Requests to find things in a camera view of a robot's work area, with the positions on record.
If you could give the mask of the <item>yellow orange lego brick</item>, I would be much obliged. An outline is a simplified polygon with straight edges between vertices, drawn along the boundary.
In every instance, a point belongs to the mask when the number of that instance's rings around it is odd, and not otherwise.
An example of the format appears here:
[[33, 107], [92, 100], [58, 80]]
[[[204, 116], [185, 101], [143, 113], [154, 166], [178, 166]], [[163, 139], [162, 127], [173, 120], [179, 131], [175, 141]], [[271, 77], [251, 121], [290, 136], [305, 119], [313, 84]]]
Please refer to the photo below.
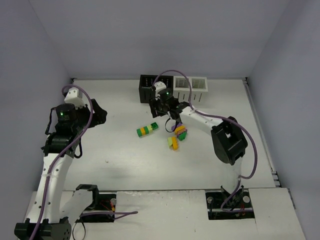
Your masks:
[[171, 144], [172, 149], [173, 149], [174, 151], [178, 150], [178, 149], [179, 149], [179, 144], [178, 144], [177, 138], [176, 138], [175, 136], [173, 136], [173, 137], [171, 138], [171, 141], [172, 141], [172, 144]]

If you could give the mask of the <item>pale green lego brick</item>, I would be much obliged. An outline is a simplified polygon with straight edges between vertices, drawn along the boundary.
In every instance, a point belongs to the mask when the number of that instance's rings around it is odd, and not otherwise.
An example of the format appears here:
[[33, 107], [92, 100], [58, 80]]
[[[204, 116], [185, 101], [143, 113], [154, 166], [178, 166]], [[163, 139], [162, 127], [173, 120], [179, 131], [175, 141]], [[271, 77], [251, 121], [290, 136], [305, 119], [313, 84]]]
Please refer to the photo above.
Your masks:
[[168, 137], [167, 138], [167, 142], [168, 142], [168, 146], [169, 148], [171, 148], [173, 146], [173, 140], [172, 140], [172, 137]]

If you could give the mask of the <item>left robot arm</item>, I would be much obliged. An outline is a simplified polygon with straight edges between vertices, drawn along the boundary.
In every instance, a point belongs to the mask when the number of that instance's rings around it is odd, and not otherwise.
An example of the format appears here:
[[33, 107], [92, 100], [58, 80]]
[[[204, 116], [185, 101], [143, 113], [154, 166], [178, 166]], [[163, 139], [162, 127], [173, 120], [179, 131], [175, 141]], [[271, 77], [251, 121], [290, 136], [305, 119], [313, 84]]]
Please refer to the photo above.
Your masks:
[[52, 111], [57, 123], [54, 132], [47, 132], [43, 151], [43, 170], [34, 203], [26, 219], [17, 223], [14, 234], [19, 240], [69, 240], [72, 226], [82, 212], [95, 206], [99, 190], [96, 185], [81, 184], [71, 199], [61, 206], [63, 187], [74, 159], [81, 155], [84, 133], [107, 120], [107, 111], [95, 99], [85, 104], [79, 97], [66, 100]]

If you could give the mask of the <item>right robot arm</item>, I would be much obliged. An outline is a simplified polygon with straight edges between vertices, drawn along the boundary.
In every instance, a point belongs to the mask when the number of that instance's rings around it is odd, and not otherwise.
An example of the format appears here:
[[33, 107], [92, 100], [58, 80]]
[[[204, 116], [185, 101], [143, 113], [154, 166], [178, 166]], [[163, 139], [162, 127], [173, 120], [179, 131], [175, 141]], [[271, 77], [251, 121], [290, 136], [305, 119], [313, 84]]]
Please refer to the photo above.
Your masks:
[[205, 113], [198, 113], [188, 102], [179, 102], [168, 89], [153, 90], [149, 99], [151, 114], [154, 118], [168, 115], [187, 127], [195, 127], [212, 139], [214, 153], [222, 162], [221, 190], [231, 195], [239, 188], [242, 174], [242, 160], [248, 142], [242, 130], [231, 123], [234, 118], [218, 120]]

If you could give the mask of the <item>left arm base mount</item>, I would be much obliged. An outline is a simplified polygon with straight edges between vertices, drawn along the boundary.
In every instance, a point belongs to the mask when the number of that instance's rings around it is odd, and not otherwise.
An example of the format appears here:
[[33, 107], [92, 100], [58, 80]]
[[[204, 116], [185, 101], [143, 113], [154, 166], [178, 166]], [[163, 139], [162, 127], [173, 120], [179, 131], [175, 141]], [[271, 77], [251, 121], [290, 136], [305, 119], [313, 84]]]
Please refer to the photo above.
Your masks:
[[95, 184], [80, 184], [72, 193], [72, 197], [77, 197], [72, 207], [77, 207], [80, 211], [75, 213], [74, 223], [113, 223], [117, 205], [117, 194], [115, 192], [100, 192]]

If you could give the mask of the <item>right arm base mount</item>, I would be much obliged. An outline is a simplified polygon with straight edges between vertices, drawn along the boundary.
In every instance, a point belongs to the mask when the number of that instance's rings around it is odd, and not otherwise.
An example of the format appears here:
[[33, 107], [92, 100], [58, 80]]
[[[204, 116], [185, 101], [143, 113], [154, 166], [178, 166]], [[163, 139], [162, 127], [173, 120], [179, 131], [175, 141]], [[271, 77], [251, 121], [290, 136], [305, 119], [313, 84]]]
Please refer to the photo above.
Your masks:
[[221, 205], [227, 199], [227, 197], [229, 197], [229, 195], [230, 194], [228, 194], [225, 190], [205, 192], [207, 215], [210, 221], [243, 220], [255, 218], [255, 213], [248, 189], [242, 186], [236, 192], [236, 194], [221, 208]]

